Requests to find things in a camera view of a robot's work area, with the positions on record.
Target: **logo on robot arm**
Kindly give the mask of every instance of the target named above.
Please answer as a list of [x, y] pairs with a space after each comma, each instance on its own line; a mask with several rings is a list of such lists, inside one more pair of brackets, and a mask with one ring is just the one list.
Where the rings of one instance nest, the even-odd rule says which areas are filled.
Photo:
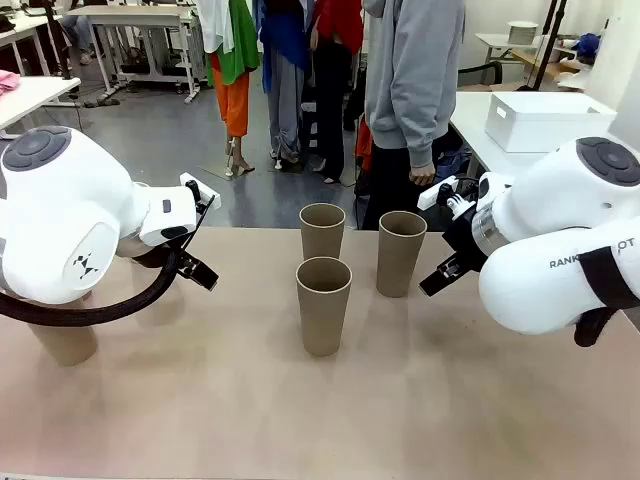
[[[627, 248], [633, 248], [636, 246], [635, 238], [627, 238], [626, 240], [621, 240], [617, 244], [614, 244], [611, 249], [614, 248], [617, 250], [618, 255], [622, 253], [623, 250]], [[558, 258], [557, 260], [551, 260], [549, 262], [549, 268], [559, 268], [564, 267], [565, 265], [571, 265], [572, 263], [579, 262], [579, 255], [571, 255], [569, 257]]]
[[97, 272], [98, 269], [97, 268], [93, 268], [90, 267], [89, 264], [89, 257], [91, 256], [91, 254], [89, 253], [88, 255], [84, 256], [84, 255], [78, 255], [78, 258], [76, 258], [73, 261], [73, 265], [79, 265], [82, 267], [82, 275], [80, 276], [80, 280], [84, 280], [84, 278], [89, 275], [90, 273], [93, 272]]
[[570, 265], [572, 263], [576, 263], [576, 262], [579, 262], [579, 261], [580, 261], [580, 259], [578, 258], [578, 255], [572, 255], [570, 257], [559, 258], [557, 260], [551, 260], [549, 262], [549, 268], [564, 267], [565, 265]]

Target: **black bag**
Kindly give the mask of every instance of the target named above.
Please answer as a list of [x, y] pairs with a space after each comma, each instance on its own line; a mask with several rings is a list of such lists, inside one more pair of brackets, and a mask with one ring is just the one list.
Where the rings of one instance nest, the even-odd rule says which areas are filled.
[[6, 15], [0, 13], [0, 33], [13, 30], [15, 25], [9, 21]]

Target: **gray hoodie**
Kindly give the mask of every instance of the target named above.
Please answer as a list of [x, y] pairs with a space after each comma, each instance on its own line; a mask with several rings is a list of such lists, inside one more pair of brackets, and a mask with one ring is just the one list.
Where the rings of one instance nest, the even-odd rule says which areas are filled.
[[432, 163], [456, 103], [464, 0], [364, 0], [371, 19], [365, 111], [376, 145]]

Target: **white garment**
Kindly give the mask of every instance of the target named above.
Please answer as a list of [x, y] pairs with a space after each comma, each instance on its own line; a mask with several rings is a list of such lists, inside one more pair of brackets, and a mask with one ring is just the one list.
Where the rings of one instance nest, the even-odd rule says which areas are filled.
[[233, 50], [233, 27], [229, 0], [196, 0], [198, 17], [202, 25], [204, 51], [213, 53], [223, 45], [223, 52]]
[[300, 0], [300, 5], [302, 5], [302, 10], [304, 11], [304, 30], [306, 32], [311, 26], [316, 0]]

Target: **white storage box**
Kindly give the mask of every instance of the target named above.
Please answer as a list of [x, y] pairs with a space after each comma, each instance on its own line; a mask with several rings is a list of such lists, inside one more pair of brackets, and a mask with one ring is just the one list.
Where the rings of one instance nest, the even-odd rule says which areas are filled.
[[581, 93], [494, 93], [486, 132], [508, 153], [551, 152], [584, 137], [603, 136], [616, 112]]

